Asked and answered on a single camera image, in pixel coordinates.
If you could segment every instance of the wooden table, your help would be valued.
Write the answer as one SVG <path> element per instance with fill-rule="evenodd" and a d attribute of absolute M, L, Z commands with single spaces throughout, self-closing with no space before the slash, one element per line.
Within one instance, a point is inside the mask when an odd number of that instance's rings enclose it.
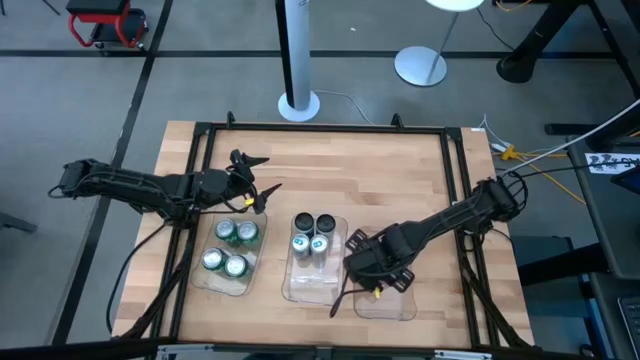
<path fill-rule="evenodd" d="M 155 173 L 183 173 L 194 122 L 169 122 Z M 494 174 L 484 132 L 462 129 L 472 184 Z M 229 164 L 240 149 L 271 160 L 254 168 L 257 188 L 283 186 L 269 198 L 269 229 L 259 271 L 250 292 L 230 297 L 189 284 L 179 339 L 208 343 L 342 345 L 379 347 L 469 348 L 469 333 L 458 260 L 452 232 L 429 242 L 412 265 L 413 293 L 418 307 L 411 321 L 363 319 L 345 298 L 330 319 L 326 306 L 287 301 L 281 293 L 287 261 L 290 222 L 301 212 L 330 213 L 345 218 L 349 232 L 368 234 L 394 222 L 420 220 L 449 205 L 439 137 L 413 134 L 217 131 L 212 168 Z M 450 143 L 458 197 L 462 185 L 453 143 Z M 201 164 L 196 162 L 196 169 Z M 137 241 L 161 224 L 145 215 Z M 203 215 L 193 262 L 212 226 Z M 505 224 L 496 227 L 507 231 Z M 164 229 L 133 258 L 118 310 L 114 334 L 131 327 L 157 294 L 171 230 Z M 186 238 L 183 232 L 182 243 Z M 533 344 L 518 271 L 509 241 L 489 232 L 484 243 L 493 299 L 518 334 Z M 476 313 L 481 339 L 487 342 L 480 302 Z M 167 334 L 173 299 L 167 303 L 161 334 Z"/>

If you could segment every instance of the red chair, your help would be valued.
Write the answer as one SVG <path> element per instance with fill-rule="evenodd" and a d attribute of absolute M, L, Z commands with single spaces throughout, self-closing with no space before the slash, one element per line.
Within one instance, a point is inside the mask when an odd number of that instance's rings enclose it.
<path fill-rule="evenodd" d="M 69 0 L 67 11 L 69 30 L 80 45 L 95 44 L 103 49 L 105 43 L 121 43 L 125 47 L 144 50 L 140 42 L 144 32 L 149 31 L 147 17 L 141 9 L 131 9 L 130 0 Z M 91 36 L 85 41 L 74 27 L 78 18 L 83 23 L 95 23 Z"/>

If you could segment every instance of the label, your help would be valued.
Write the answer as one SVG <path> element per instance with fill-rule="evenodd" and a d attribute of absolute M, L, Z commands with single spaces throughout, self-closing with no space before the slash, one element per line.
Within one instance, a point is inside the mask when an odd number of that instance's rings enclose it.
<path fill-rule="evenodd" d="M 585 153 L 588 165 L 609 162 L 625 162 L 616 165 L 590 166 L 592 174 L 616 175 L 640 165 L 640 154 Z"/>

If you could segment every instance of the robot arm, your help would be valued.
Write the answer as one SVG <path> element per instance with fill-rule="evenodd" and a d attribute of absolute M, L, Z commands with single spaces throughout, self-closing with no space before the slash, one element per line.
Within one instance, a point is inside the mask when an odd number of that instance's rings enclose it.
<path fill-rule="evenodd" d="M 138 212 L 157 212 L 178 227 L 189 226 L 189 214 L 248 195 L 257 214 L 265 210 L 267 198 L 279 186 L 257 193 L 251 167 L 268 161 L 231 152 L 231 165 L 225 170 L 206 169 L 183 175 L 156 176 L 116 169 L 93 159 L 78 160 L 64 166 L 60 183 L 49 195 L 55 198 L 107 196 L 128 203 Z M 61 195 L 53 195 L 59 189 Z M 247 208 L 233 209 L 244 212 Z"/>

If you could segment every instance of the power cord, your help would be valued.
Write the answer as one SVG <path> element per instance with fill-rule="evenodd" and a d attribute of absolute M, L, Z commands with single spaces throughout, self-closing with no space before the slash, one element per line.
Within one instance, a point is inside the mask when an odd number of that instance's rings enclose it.
<path fill-rule="evenodd" d="M 577 143 L 578 141 L 586 139 L 587 137 L 597 133 L 598 131 L 600 131 L 600 130 L 604 129 L 605 127 L 609 126 L 614 121 L 618 120 L 620 117 L 622 117 L 623 115 L 625 115 L 626 113 L 631 111 L 631 109 L 636 107 L 638 104 L 640 104 L 640 100 L 634 101 L 627 108 L 625 108 L 624 110 L 620 111 L 618 114 L 616 114 L 615 116 L 613 116 L 609 120 L 605 121 L 604 123 L 602 123 L 600 126 L 596 127 L 595 129 L 589 131 L 588 133 L 586 133 L 586 134 L 584 134 L 582 136 L 579 136 L 579 137 L 577 137 L 577 138 L 575 138 L 575 139 L 573 139 L 573 140 L 571 140 L 571 141 L 569 141 L 567 143 L 561 144 L 561 145 L 559 145 L 559 146 L 557 146 L 557 147 L 545 152 L 544 154 L 542 154 L 540 156 L 537 156 L 537 157 L 535 157 L 533 159 L 530 159 L 530 160 L 527 160 L 527 161 L 523 162 L 520 165 L 516 165 L 516 166 L 512 167 L 511 169 L 507 169 L 506 171 L 499 173 L 498 176 L 504 175 L 507 172 L 512 172 L 512 171 L 516 171 L 518 169 L 521 169 L 521 168 L 523 168 L 523 167 L 525 167 L 525 166 L 527 166 L 527 165 L 529 165 L 529 164 L 531 164 L 531 163 L 533 163 L 535 161 L 540 160 L 541 158 L 543 158 L 545 156 L 551 155 L 551 154 L 553 154 L 555 152 L 558 152 L 558 151 L 560 151 L 560 150 L 562 150 L 562 149 L 564 149 L 564 148 L 566 148 L 566 147 L 568 147 L 570 145 L 573 145 L 573 144 Z"/>
<path fill-rule="evenodd" d="M 541 175 L 541 174 L 544 175 L 546 173 L 556 172 L 556 171 L 578 170 L 578 169 L 586 169 L 590 167 L 598 167 L 598 166 L 606 166 L 606 165 L 624 165 L 624 164 L 635 164 L 635 163 L 632 163 L 629 161 L 611 161 L 611 162 L 602 162 L 602 163 L 589 164 L 589 165 L 567 166 L 567 167 L 553 168 L 553 169 L 547 169 L 547 170 L 538 169 L 535 172 L 524 174 L 521 176 L 525 178 L 525 177 L 534 176 L 534 175 Z"/>
<path fill-rule="evenodd" d="M 480 15 L 480 19 L 482 19 L 482 22 L 485 23 L 485 25 L 489 27 L 489 30 L 491 30 L 491 33 L 493 33 L 493 36 L 495 36 L 495 38 L 498 39 L 498 41 L 500 41 L 502 45 L 508 47 L 510 50 L 515 50 L 513 46 L 507 44 L 506 41 L 502 40 L 502 38 L 498 36 L 496 31 L 493 29 L 493 26 L 491 26 L 491 24 L 489 24 L 489 22 L 485 20 L 484 15 L 482 15 L 482 12 L 480 11 L 480 8 L 476 8 L 476 10 L 478 11 L 478 15 Z"/>
<path fill-rule="evenodd" d="M 369 291 L 367 289 L 355 289 L 355 290 L 345 291 L 345 289 L 347 288 L 347 280 L 349 280 L 349 272 L 348 271 L 346 272 L 346 274 L 344 276 L 344 281 L 342 282 L 342 289 L 340 290 L 340 295 L 338 295 L 338 297 L 336 298 L 336 301 L 334 301 L 333 305 L 331 306 L 331 311 L 329 311 L 329 317 L 330 318 L 336 316 L 336 313 L 338 312 L 338 309 L 340 308 L 340 304 L 342 303 L 342 298 L 345 295 L 356 294 L 356 293 L 360 293 L 360 292 Z"/>
<path fill-rule="evenodd" d="M 313 90 L 313 91 L 318 93 L 318 94 L 328 94 L 328 95 L 336 95 L 336 96 L 344 96 L 344 97 L 346 97 L 347 99 L 351 100 L 353 105 L 355 105 L 356 109 L 358 109 L 358 112 L 360 113 L 360 116 L 362 116 L 364 121 L 368 122 L 371 125 L 377 125 L 377 124 L 374 124 L 373 122 L 371 122 L 371 120 L 369 120 L 367 115 L 364 113 L 364 110 L 362 110 L 360 105 L 358 105 L 358 103 L 350 95 L 344 94 L 344 93 L 340 93 L 340 92 L 335 92 L 335 91 L 327 91 L 327 90 Z"/>
<path fill-rule="evenodd" d="M 124 263 L 120 268 L 120 272 L 118 273 L 118 277 L 116 278 L 116 283 L 113 284 L 113 289 L 111 289 L 111 295 L 109 295 L 109 301 L 107 302 L 106 320 L 107 320 L 107 329 L 109 330 L 109 334 L 113 332 L 113 328 L 111 326 L 111 306 L 113 305 L 113 298 L 116 296 L 116 290 L 118 289 L 118 284 L 120 284 L 120 280 L 122 280 L 124 269 L 127 268 L 127 264 L 129 264 L 129 261 L 131 261 L 131 258 L 133 257 L 133 255 L 135 255 L 135 253 L 138 252 L 138 250 L 140 250 L 146 243 L 148 243 L 149 240 L 153 239 L 153 237 L 156 236 L 162 229 L 164 229 L 165 226 L 167 226 L 166 222 L 160 225 L 160 227 L 158 227 L 157 229 L 155 229 L 151 234 L 149 234 L 149 236 L 147 236 L 142 241 L 140 241 L 140 243 L 136 245 L 135 248 L 133 248 L 133 250 L 129 253 L 129 255 L 127 255 L 127 258 L 124 260 Z"/>

